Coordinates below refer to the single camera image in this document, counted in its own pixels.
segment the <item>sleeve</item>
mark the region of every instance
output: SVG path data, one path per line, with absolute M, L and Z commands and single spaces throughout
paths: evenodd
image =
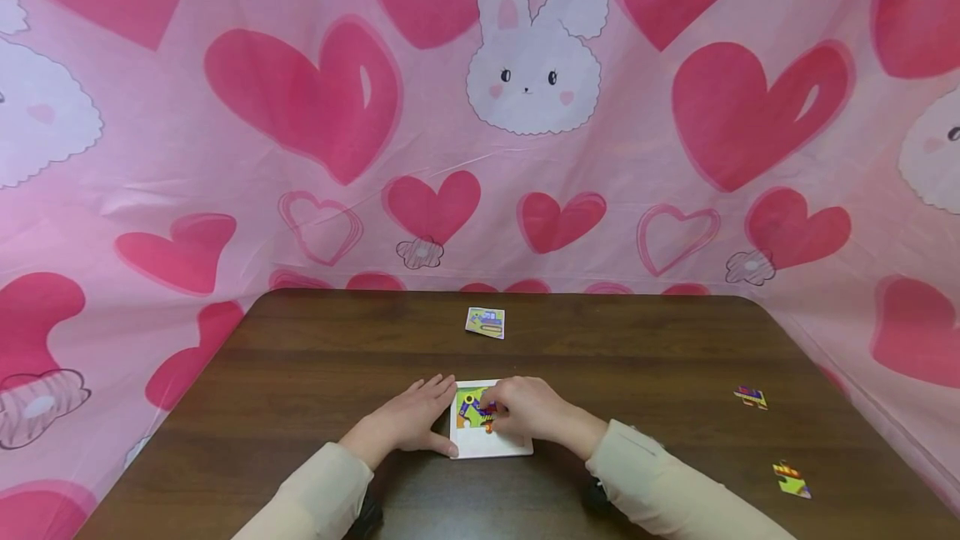
M 371 479 L 366 463 L 331 442 L 287 478 L 233 540 L 341 540 Z
M 619 421 L 610 422 L 587 469 L 614 507 L 668 540 L 796 540 L 743 498 Z

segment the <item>pink backdrop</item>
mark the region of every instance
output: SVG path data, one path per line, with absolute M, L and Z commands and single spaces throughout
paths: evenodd
M 960 508 L 960 0 L 0 0 L 0 539 L 270 288 L 737 294 Z

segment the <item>cartoon bunny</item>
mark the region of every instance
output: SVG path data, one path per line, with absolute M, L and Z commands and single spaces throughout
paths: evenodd
M 19 1 L 0 0 L 0 33 L 26 29 Z M 100 111 L 67 68 L 0 40 L 0 190 L 83 153 L 102 129 Z
M 910 127 L 899 170 L 924 203 L 960 214 L 960 91 L 936 100 Z
M 514 134 L 559 134 L 587 122 L 600 93 L 600 62 L 581 38 L 600 35 L 607 0 L 477 0 L 482 45 L 467 96 L 486 123 Z

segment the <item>wooden table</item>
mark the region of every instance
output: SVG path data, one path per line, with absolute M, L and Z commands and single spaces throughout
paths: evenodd
M 505 340 L 463 331 L 506 308 Z M 731 297 L 282 290 L 261 298 L 82 530 L 228 539 L 324 441 L 411 381 L 531 375 L 727 485 L 800 540 L 960 538 L 960 522 L 763 309 Z M 765 391 L 769 412 L 733 389 Z M 812 501 L 778 490 L 787 459 Z M 648 538 L 580 503 L 580 462 L 394 454 L 377 538 Z

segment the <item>hand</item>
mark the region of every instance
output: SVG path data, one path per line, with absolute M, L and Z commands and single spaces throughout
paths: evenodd
M 493 431 L 548 440 L 586 460 L 607 433 L 607 424 L 561 399 L 539 377 L 508 377 L 488 389 L 480 408 L 497 403 Z
M 456 457 L 457 445 L 430 431 L 430 426 L 450 407 L 456 393 L 453 376 L 437 375 L 429 382 L 413 382 L 403 394 L 394 396 L 361 419 L 339 444 L 365 462 L 371 471 L 397 449 L 434 451 Z

